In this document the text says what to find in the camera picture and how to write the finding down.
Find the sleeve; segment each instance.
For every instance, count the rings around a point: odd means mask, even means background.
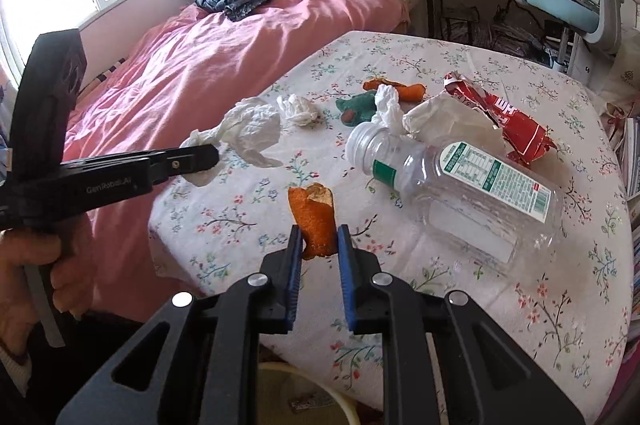
[[[24,365],[15,361],[0,345],[0,361],[7,371],[9,377],[14,381],[15,386],[22,396],[27,394],[29,379],[31,378],[31,358],[27,359]]]

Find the pink bedsheet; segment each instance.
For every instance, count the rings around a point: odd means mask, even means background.
[[[405,18],[399,0],[272,0],[237,23],[189,6],[149,30],[127,63],[78,105],[65,160],[176,147],[342,34],[391,32]],[[181,289],[156,277],[148,250],[147,221],[161,188],[90,214],[94,309],[143,321]]]

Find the green object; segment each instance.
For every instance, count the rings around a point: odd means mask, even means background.
[[[340,121],[347,127],[355,127],[363,121],[371,121],[376,113],[376,91],[368,90],[347,100],[338,98],[335,105],[342,113]]]
[[[396,169],[391,168],[389,165],[382,163],[382,161],[373,160],[373,177],[385,185],[394,187],[396,181]]]

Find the crumpled tissue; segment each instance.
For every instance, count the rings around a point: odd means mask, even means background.
[[[506,156],[502,130],[484,113],[461,103],[446,90],[404,114],[395,88],[380,85],[376,107],[378,111],[371,121],[392,134],[409,135],[429,145],[466,141],[498,157]]]
[[[220,125],[210,130],[192,131],[180,147],[212,144],[220,150],[225,143],[250,165],[260,168],[281,167],[281,161],[261,154],[280,140],[280,129],[280,113],[273,105],[260,98],[245,98],[226,113]],[[185,174],[183,177],[193,185],[205,186],[224,167],[225,163],[221,160],[212,169]]]
[[[498,157],[506,156],[502,129],[445,90],[406,113],[402,126],[413,138],[428,144],[465,141]]]
[[[392,85],[378,86],[375,101],[377,110],[371,121],[388,128],[391,134],[406,134],[402,127],[404,112],[400,108],[396,88]]]
[[[304,96],[292,94],[289,98],[278,97],[278,105],[285,120],[293,125],[304,127],[316,121],[319,116],[318,108]]]

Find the bottle cap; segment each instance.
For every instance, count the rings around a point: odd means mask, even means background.
[[[344,149],[344,156],[351,166],[356,167],[359,170],[364,170],[364,156],[367,151],[367,147],[371,143],[371,140],[375,138],[376,134],[385,130],[382,125],[372,123],[370,121],[364,121],[357,125],[347,140],[347,145]]]

